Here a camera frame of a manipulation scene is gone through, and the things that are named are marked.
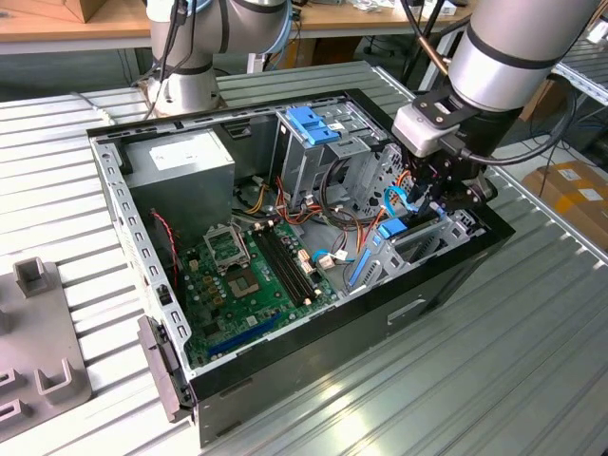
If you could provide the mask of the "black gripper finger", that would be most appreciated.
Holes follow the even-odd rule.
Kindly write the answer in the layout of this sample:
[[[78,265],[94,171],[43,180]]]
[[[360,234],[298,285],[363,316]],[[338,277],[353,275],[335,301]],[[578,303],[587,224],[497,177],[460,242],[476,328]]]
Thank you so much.
[[[448,213],[483,207],[497,196],[497,188],[484,174],[470,180],[443,180],[431,190],[432,200]]]
[[[428,211],[434,182],[436,181],[436,170],[431,159],[416,159],[410,164],[410,177],[412,187],[408,195],[408,201],[412,202],[419,213]]]

